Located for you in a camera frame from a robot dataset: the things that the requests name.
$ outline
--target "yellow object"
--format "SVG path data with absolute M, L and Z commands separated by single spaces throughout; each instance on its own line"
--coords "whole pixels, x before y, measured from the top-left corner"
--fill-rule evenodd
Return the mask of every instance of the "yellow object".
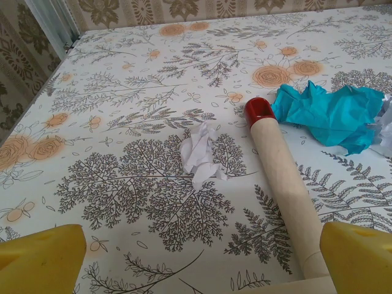
M 71 294 L 85 253 L 80 225 L 0 243 L 0 293 Z
M 328 222 L 320 248 L 338 294 L 392 294 L 392 234 Z

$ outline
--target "crumpled blue paper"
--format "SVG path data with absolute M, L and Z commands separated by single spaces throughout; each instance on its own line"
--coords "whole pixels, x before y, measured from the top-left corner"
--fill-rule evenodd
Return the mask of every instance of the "crumpled blue paper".
M 307 126 L 325 146 L 341 145 L 354 154 L 372 144 L 375 131 L 367 125 L 374 123 L 383 97 L 382 92 L 351 86 L 327 93 L 309 81 L 303 93 L 282 85 L 272 109 L 280 123 Z

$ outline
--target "red cap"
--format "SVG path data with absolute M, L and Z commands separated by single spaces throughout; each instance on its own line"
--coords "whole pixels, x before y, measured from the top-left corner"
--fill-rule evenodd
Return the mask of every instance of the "red cap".
M 246 122 L 251 128 L 255 122 L 263 118 L 275 118 L 270 103 L 264 98 L 256 97 L 249 100 L 244 109 Z

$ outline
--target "wallpaper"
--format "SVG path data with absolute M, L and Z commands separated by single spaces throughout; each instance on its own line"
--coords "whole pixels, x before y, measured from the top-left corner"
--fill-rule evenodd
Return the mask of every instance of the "wallpaper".
M 80 31 L 369 6 L 391 0 L 66 0 Z
M 59 62 L 26 3 L 0 1 L 0 141 Z
M 244 104 L 308 80 L 391 93 L 390 7 L 87 32 L 0 147 L 0 241 L 82 225 L 76 294 L 218 294 L 302 279 Z M 203 121 L 230 179 L 196 192 L 179 146 Z M 281 132 L 322 222 L 392 232 L 391 159 L 345 157 L 298 125 Z

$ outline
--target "floral tablecloth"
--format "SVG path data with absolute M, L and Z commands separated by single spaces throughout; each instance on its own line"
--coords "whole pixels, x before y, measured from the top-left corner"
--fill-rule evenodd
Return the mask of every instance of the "floral tablecloth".
M 392 93 L 391 9 L 374 9 L 87 32 L 0 149 L 0 241 L 81 224 L 78 294 L 302 279 L 243 107 L 308 80 Z M 231 178 L 195 192 L 179 146 L 203 121 Z M 281 129 L 322 222 L 392 232 L 390 159 Z

